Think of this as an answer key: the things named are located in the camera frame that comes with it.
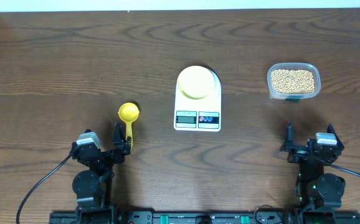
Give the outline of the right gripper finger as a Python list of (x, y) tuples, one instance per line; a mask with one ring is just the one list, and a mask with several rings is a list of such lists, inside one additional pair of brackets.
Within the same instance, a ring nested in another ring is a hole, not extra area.
[(293, 123), (289, 122), (287, 125), (287, 130), (286, 130), (286, 134), (283, 140), (283, 143), (280, 147), (280, 151), (282, 152), (289, 152), (292, 145), (294, 143), (293, 140)]
[(336, 145), (338, 148), (344, 148), (344, 144), (341, 142), (340, 138), (338, 137), (338, 135), (336, 134), (334, 128), (333, 128), (333, 125), (330, 124), (328, 127), (327, 127), (327, 130), (326, 130), (327, 133), (330, 133), (330, 134), (334, 134), (335, 138), (336, 138)]

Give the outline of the yellow plastic measuring scoop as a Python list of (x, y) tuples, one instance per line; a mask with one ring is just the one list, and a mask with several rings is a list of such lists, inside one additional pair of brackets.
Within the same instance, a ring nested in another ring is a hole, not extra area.
[(120, 106), (118, 110), (120, 119), (126, 124), (126, 140), (130, 145), (130, 149), (133, 148), (133, 129), (132, 124), (138, 119), (140, 111), (134, 103), (125, 103)]

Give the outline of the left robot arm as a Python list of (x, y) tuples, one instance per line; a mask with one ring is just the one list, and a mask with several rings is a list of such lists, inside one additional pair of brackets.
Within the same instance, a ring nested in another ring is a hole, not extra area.
[(124, 137), (120, 123), (115, 123), (111, 143), (115, 146), (113, 150), (102, 151), (100, 139), (89, 129), (72, 143), (70, 156), (88, 167), (72, 182), (77, 204), (82, 210), (103, 209), (110, 205), (113, 166), (124, 162), (131, 151), (131, 144)]

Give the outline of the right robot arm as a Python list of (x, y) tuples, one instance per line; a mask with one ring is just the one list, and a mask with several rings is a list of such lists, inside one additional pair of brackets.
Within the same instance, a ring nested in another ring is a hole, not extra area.
[(295, 192), (300, 197), (301, 211), (340, 208), (346, 182), (324, 171), (344, 149), (333, 126), (329, 125), (324, 133), (316, 133), (305, 145), (295, 144), (293, 133), (293, 124), (289, 123), (280, 150), (288, 153), (287, 162), (299, 165)]

